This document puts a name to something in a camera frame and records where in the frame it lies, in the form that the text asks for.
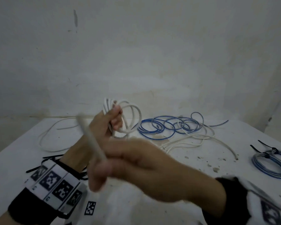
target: table surface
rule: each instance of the table surface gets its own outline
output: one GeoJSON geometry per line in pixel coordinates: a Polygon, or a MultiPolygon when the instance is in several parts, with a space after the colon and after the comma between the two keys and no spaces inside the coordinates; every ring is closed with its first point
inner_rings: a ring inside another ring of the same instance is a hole
{"type": "MultiPolygon", "coordinates": [[[[38,136],[58,120],[61,119],[42,120],[0,152],[0,215],[7,210],[13,198],[23,189],[23,183],[30,175],[26,174],[26,170],[39,166],[43,156],[64,153],[64,151],[45,152],[38,145],[38,136]]],[[[221,120],[206,120],[205,123],[214,125],[221,123],[221,120]]],[[[47,148],[71,146],[81,136],[79,128],[65,130],[57,130],[57,128],[73,125],[75,125],[74,119],[59,122],[45,137],[43,145],[47,148]]],[[[281,203],[281,180],[263,174],[252,165],[251,157],[255,151],[250,147],[250,144],[253,144],[258,150],[265,151],[265,147],[257,141],[261,140],[281,150],[281,143],[237,120],[229,121],[214,130],[216,137],[239,155],[239,160],[235,160],[233,154],[215,140],[205,140],[200,147],[173,149],[170,155],[177,161],[200,169],[212,177],[242,176],[281,203]]],[[[131,136],[142,137],[137,131],[131,136]]],[[[174,135],[175,139],[180,137],[179,134],[174,135]]],[[[109,210],[105,213],[107,215],[102,217],[105,219],[100,220],[100,224],[198,224],[198,221],[205,224],[202,212],[197,206],[184,202],[160,203],[145,196],[128,183],[109,180],[103,193],[105,206],[109,210]]],[[[100,198],[100,194],[97,193],[95,197],[100,198]]]]}

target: wristband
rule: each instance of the wristband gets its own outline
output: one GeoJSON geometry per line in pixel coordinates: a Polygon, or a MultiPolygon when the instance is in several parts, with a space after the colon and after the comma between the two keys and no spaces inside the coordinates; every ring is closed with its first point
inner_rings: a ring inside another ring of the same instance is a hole
{"type": "Polygon", "coordinates": [[[8,207],[10,216],[24,225],[49,225],[57,216],[69,218],[86,190],[79,177],[78,172],[61,162],[44,162],[8,207]]]}

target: white table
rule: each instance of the white table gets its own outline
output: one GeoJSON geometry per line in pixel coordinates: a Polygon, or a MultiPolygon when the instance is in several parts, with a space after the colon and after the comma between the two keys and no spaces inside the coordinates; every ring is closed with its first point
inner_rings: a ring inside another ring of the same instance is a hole
{"type": "MultiPolygon", "coordinates": [[[[58,118],[42,120],[0,152],[0,215],[7,210],[12,199],[23,188],[23,182],[29,176],[25,173],[26,170],[40,165],[43,156],[64,153],[44,152],[37,144],[38,136],[58,120],[58,118]]],[[[220,122],[221,120],[205,121],[208,125],[220,122]]],[[[62,128],[74,124],[75,120],[69,119],[58,123],[55,127],[62,128]]],[[[77,127],[66,130],[56,130],[55,127],[44,139],[44,145],[47,147],[66,148],[81,136],[77,127]]],[[[170,155],[179,162],[200,169],[212,177],[227,174],[242,176],[281,203],[281,180],[263,174],[252,165],[251,157],[255,151],[250,147],[250,144],[253,144],[260,151],[264,151],[264,146],[257,141],[261,140],[281,150],[281,143],[236,120],[229,121],[214,130],[218,139],[234,149],[239,155],[239,160],[236,161],[227,148],[214,140],[205,140],[200,147],[174,149],[170,155]],[[219,168],[218,173],[213,171],[214,167],[219,168]]],[[[142,137],[138,132],[132,135],[142,137]]],[[[198,221],[205,223],[202,212],[197,206],[184,202],[175,204],[156,202],[127,183],[109,180],[103,192],[109,210],[108,215],[105,215],[103,217],[105,219],[99,224],[198,224],[198,221]],[[114,202],[123,204],[123,207],[113,207],[114,202]]]]}

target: black sleeve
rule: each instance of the black sleeve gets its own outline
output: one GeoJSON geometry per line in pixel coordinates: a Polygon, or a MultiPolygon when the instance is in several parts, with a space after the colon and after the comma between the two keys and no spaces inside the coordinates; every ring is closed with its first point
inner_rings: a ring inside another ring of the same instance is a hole
{"type": "Polygon", "coordinates": [[[245,225],[251,217],[247,208],[248,191],[239,183],[237,178],[233,180],[216,178],[216,180],[223,185],[226,191],[227,200],[225,212],[221,218],[215,218],[202,210],[206,223],[208,225],[245,225]]]}

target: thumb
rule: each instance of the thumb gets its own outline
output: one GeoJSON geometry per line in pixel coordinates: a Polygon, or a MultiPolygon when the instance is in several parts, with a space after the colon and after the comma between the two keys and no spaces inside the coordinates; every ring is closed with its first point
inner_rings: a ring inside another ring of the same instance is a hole
{"type": "Polygon", "coordinates": [[[113,120],[115,117],[118,116],[118,114],[121,111],[121,106],[120,105],[116,105],[114,106],[110,111],[108,111],[104,118],[107,122],[110,122],[111,120],[113,120]]]}
{"type": "Polygon", "coordinates": [[[94,170],[94,174],[98,178],[118,178],[138,187],[142,183],[146,183],[145,180],[147,179],[146,170],[122,159],[109,159],[99,163],[94,170]]]}

